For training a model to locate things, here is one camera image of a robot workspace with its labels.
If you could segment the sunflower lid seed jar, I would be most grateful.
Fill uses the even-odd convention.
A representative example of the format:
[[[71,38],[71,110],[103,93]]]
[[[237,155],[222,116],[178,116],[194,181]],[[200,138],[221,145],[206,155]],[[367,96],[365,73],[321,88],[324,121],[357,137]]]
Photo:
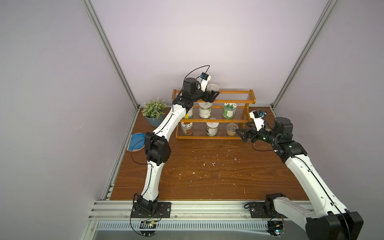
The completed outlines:
[[[184,116],[184,119],[192,119],[194,116],[194,108],[192,107],[187,114]]]

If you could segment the green tree lid seed jar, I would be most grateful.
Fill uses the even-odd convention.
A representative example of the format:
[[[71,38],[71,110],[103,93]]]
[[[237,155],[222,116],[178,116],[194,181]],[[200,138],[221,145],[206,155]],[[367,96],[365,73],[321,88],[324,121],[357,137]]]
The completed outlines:
[[[236,103],[224,103],[223,106],[223,117],[226,119],[233,119],[237,110]]]

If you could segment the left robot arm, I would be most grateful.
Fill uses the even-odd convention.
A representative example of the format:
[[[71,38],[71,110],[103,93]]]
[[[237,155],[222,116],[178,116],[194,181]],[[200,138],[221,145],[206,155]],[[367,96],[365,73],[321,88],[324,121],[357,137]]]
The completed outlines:
[[[185,78],[182,90],[172,101],[172,109],[168,115],[153,132],[148,132],[145,135],[145,154],[148,168],[145,186],[137,199],[137,206],[150,215],[154,215],[157,210],[161,174],[171,155],[169,139],[173,131],[195,102],[202,100],[213,103],[220,94],[218,91],[207,90],[210,80],[211,76],[204,73],[198,79]]]

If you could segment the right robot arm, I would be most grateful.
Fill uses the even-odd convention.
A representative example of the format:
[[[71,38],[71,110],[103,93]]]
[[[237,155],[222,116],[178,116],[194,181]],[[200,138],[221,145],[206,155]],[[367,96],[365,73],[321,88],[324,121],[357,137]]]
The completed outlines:
[[[292,122],[277,117],[273,128],[266,129],[264,118],[258,117],[247,125],[248,129],[237,129],[236,133],[244,142],[270,144],[313,206],[310,211],[283,194],[270,194],[264,202],[265,214],[271,218],[287,217],[301,227],[310,240],[356,240],[364,224],[363,218],[358,212],[348,210],[318,174],[306,150],[293,140]]]

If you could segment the white lid seed jar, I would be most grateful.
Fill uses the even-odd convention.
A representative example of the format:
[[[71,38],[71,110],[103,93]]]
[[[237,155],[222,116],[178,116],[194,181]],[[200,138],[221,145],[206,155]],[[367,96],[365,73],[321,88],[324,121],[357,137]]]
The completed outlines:
[[[212,103],[199,103],[199,117],[209,119],[212,115]]]

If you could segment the tomato lid seed jar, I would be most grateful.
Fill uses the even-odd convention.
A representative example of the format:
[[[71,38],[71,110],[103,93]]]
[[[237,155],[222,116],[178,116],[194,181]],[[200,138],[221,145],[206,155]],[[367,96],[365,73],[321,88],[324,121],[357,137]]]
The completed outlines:
[[[193,133],[193,125],[192,122],[181,122],[182,134],[185,136],[190,136]]]

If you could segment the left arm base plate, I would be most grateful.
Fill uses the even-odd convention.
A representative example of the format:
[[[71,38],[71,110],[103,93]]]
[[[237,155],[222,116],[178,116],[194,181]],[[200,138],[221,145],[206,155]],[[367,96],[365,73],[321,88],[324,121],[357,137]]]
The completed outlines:
[[[132,218],[170,218],[171,202],[134,203],[131,213]]]

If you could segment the small clear cup dark contents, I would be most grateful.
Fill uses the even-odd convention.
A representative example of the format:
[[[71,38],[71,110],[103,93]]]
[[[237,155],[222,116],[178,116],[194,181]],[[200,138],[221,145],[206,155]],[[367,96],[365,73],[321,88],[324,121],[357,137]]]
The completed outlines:
[[[211,91],[211,92],[220,92],[219,91],[219,86],[216,84],[208,84],[206,91]]]

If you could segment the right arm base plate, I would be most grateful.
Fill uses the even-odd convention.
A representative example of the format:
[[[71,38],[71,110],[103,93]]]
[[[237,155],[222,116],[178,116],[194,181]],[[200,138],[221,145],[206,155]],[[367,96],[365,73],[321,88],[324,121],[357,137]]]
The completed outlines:
[[[272,202],[249,202],[244,204],[244,208],[247,209],[251,218],[284,218],[286,216],[279,214]]]

